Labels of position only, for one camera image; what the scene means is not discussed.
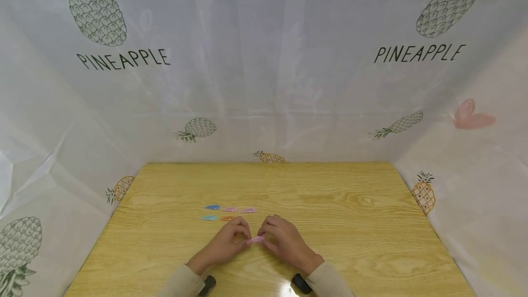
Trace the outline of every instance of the wood grain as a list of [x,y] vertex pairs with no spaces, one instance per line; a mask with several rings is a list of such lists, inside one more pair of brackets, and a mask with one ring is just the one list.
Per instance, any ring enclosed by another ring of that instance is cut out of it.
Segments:
[[[243,214],[256,234],[267,215],[293,222],[358,297],[473,296],[404,185],[386,163],[148,164],[128,190],[67,297],[156,296],[173,270]],[[254,245],[210,271],[214,296],[301,296],[296,270]]]

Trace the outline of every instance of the hair clip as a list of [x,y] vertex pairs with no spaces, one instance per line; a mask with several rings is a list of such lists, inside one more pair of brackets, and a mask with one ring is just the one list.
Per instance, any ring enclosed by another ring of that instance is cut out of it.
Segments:
[[260,242],[264,239],[264,236],[257,236],[247,241],[247,245],[250,245],[255,242]]

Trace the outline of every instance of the hand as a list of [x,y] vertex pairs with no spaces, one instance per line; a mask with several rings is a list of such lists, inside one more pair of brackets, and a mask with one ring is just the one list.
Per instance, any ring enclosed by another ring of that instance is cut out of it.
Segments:
[[295,266],[306,275],[312,274],[324,262],[323,257],[306,244],[295,225],[276,214],[265,218],[258,235],[264,233],[273,235],[277,241],[274,243],[263,240],[262,245],[282,261]]
[[[239,234],[245,239],[236,242]],[[249,225],[242,217],[236,217],[223,225],[208,245],[187,262],[187,266],[192,272],[202,275],[209,266],[228,262],[246,249],[248,239],[251,239]]]

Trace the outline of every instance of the small pineapple print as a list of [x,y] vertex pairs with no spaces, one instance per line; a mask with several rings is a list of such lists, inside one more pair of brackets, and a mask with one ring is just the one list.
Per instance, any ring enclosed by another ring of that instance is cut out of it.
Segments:
[[115,0],[69,0],[79,29],[92,41],[119,46],[127,38],[125,19]]
[[216,131],[216,125],[205,118],[195,118],[187,123],[185,131],[178,131],[174,133],[177,140],[183,140],[184,142],[196,142],[196,138],[207,137]]
[[381,130],[376,130],[375,132],[369,134],[371,134],[371,137],[374,138],[374,140],[380,140],[380,138],[385,138],[390,133],[400,133],[409,129],[414,124],[421,122],[423,118],[424,112],[418,110],[415,113],[412,113],[395,121],[395,123],[393,123],[390,127],[386,127],[385,129]]
[[416,22],[416,30],[427,38],[447,32],[476,0],[432,0]]
[[435,207],[435,193],[431,187],[433,179],[434,177],[430,173],[421,171],[418,174],[418,183],[411,190],[411,194],[414,196],[416,203],[418,203],[423,214],[426,216]]
[[35,274],[28,269],[42,244],[42,226],[36,217],[12,221],[0,232],[0,296],[23,296],[22,287]]
[[260,158],[260,161],[263,163],[284,163],[286,160],[277,154],[264,153],[260,150],[256,153],[253,153],[253,156]]
[[106,202],[107,204],[114,204],[114,201],[121,201],[125,196],[128,187],[131,186],[135,177],[125,176],[114,186],[114,189],[108,188],[106,190]]

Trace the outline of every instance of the white fabric backdrop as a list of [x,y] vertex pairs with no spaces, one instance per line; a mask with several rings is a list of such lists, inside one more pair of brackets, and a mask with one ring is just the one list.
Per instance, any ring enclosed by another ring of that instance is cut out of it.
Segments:
[[431,38],[432,0],[90,1],[1,1],[0,280],[30,281],[9,289],[64,293],[146,162],[264,151],[394,163],[479,296],[528,294],[525,0],[437,0],[431,24],[460,19]]

